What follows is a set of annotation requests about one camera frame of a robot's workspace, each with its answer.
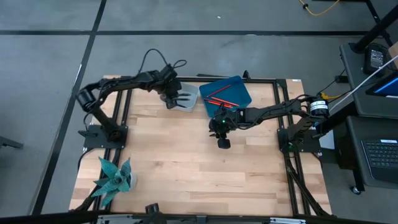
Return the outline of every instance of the red chopstick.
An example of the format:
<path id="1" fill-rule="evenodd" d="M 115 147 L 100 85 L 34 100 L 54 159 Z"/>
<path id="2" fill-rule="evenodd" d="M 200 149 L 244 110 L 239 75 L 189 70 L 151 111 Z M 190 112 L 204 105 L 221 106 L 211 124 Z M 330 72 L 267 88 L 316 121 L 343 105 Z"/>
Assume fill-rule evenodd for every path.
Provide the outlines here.
<path id="1" fill-rule="evenodd" d="M 228 102 L 226 100 L 222 100 L 222 99 L 215 98 L 215 97 L 211 97 L 211 98 L 214 99 L 214 100 L 218 100 L 218 101 L 221 101 L 221 102 L 224 102 L 224 103 L 228 103 L 228 104 L 234 105 L 234 106 L 239 106 L 236 103 L 231 103 L 231 102 Z"/>
<path id="2" fill-rule="evenodd" d="M 209 100 L 209 99 L 205 99 L 207 102 L 209 102 L 209 103 L 211 103 L 211 104 L 213 104 L 213 105 L 221 105 L 221 103 L 219 103 L 219 102 L 215 102 L 215 101 L 213 101 L 213 100 Z M 231 105 L 226 105 L 226 104 L 224 104 L 224 107 L 226 107 L 226 108 L 232 108 L 232 106 Z"/>
<path id="3" fill-rule="evenodd" d="M 220 88 L 219 90 L 217 90 L 217 91 L 215 91 L 215 92 L 213 92 L 213 93 L 210 93 L 210 94 L 207 95 L 206 97 L 213 96 L 214 94 L 219 93 L 219 92 L 225 90 L 226 88 L 228 88 L 228 87 L 230 87 L 230 86 L 231 86 L 231 85 L 224 86 L 223 88 Z"/>

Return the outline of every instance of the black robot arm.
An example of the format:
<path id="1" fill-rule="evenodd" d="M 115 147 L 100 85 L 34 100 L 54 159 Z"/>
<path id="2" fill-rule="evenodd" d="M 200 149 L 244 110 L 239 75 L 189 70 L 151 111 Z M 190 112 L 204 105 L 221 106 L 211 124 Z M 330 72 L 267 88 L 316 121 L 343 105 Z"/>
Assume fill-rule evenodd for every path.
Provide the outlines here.
<path id="1" fill-rule="evenodd" d="M 302 109 L 302 103 L 310 104 L 310 113 Z M 327 102 L 319 96 L 301 95 L 296 99 L 282 102 L 278 105 L 265 108 L 238 108 L 236 111 L 230 111 L 220 106 L 215 111 L 214 117 L 210 120 L 211 136 L 218 138 L 218 147 L 227 149 L 231 145 L 226 139 L 226 134 L 236 129 L 246 130 L 263 121 L 272 118 L 279 118 L 287 115 L 298 115 L 302 119 L 287 128 L 286 138 L 288 141 L 300 140 L 303 133 L 311 128 L 315 123 L 321 123 L 329 117 Z"/>
<path id="2" fill-rule="evenodd" d="M 116 122 L 107 117 L 100 106 L 105 102 L 109 94 L 114 91 L 130 90 L 140 88 L 142 90 L 155 90 L 160 94 L 168 109 L 177 106 L 178 90 L 181 83 L 176 79 L 177 73 L 174 68 L 167 64 L 160 72 L 157 70 L 142 72 L 134 77 L 121 77 L 112 79 L 101 79 L 99 82 L 91 83 L 82 88 L 76 96 L 83 111 L 91 113 L 100 123 L 102 132 L 109 142 L 120 140 L 123 135 L 121 127 Z M 98 99 L 95 98 L 93 90 L 99 90 Z M 92 135 L 88 131 L 80 131 L 84 137 Z"/>

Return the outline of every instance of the wooden tabletop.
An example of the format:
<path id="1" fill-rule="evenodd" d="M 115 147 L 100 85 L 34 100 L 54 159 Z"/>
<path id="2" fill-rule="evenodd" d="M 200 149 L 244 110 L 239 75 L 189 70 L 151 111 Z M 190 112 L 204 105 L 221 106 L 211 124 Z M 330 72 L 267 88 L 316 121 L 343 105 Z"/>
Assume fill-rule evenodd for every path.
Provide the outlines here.
<path id="1" fill-rule="evenodd" d="M 252 98 L 249 107 L 275 104 L 272 85 L 245 85 Z M 287 80 L 287 85 L 290 99 L 303 93 L 300 80 Z M 115 99 L 113 93 L 102 106 L 108 116 Z M 286 170 L 278 150 L 277 119 L 245 131 L 232 131 L 228 134 L 231 148 L 227 150 L 219 149 L 216 139 L 209 137 L 209 120 L 201 98 L 193 112 L 186 113 L 166 109 L 154 91 L 133 90 L 129 133 L 120 164 L 130 157 L 137 186 L 118 193 L 111 211 L 144 213 L 146 205 L 159 203 L 161 212 L 172 214 L 291 216 Z M 79 206 L 95 187 L 93 181 L 101 169 L 98 156 L 103 154 L 104 149 L 95 149 L 83 158 L 70 208 Z M 330 213 L 319 161 L 309 153 L 300 155 L 306 186 Z M 299 192 L 296 186 L 302 212 Z"/>

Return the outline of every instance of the concrete floor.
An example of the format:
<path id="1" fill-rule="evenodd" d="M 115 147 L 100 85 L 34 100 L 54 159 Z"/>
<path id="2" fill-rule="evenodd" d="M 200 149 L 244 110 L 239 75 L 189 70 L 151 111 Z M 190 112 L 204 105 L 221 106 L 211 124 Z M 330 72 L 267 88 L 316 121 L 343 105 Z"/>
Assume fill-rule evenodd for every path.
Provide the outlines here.
<path id="1" fill-rule="evenodd" d="M 310 2 L 312 11 L 330 2 Z M 375 0 L 382 17 L 396 0 Z M 91 30 L 100 0 L 0 0 L 0 30 Z M 369 30 L 374 19 L 365 3 L 341 2 L 321 17 L 306 13 L 291 0 L 108 1 L 99 30 Z M 389 29 L 398 41 L 398 23 Z M 305 92 L 315 94 L 338 75 L 343 64 L 338 47 L 359 37 L 281 37 L 238 35 L 97 36 L 82 86 L 103 75 L 133 75 L 149 48 L 169 62 L 188 60 L 181 76 L 197 73 L 252 77 L 299 78 Z M 88 36 L 0 35 L 0 135 L 22 141 L 21 151 L 0 152 L 0 217 L 25 215 L 70 96 Z M 160 69 L 150 55 L 146 69 Z M 330 95 L 348 90 L 333 85 Z M 65 212 L 81 154 L 83 112 L 75 105 L 44 213 Z M 348 186 L 352 174 L 337 166 L 323 167 L 333 214 L 342 218 L 394 223 L 398 190 L 366 187 L 356 196 Z"/>

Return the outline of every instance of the plastic plant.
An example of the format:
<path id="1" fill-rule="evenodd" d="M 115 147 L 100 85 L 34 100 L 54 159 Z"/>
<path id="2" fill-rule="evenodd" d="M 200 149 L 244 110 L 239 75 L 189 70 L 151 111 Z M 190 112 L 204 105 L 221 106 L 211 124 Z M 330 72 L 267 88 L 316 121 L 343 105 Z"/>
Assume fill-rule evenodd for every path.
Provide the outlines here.
<path id="1" fill-rule="evenodd" d="M 96 183 L 101 188 L 93 193 L 92 197 L 106 194 L 102 200 L 101 207 L 104 207 L 114 198 L 119 192 L 128 192 L 131 188 L 131 167 L 130 158 L 124 162 L 119 170 L 112 162 L 100 158 L 101 168 L 107 177 L 96 180 Z"/>

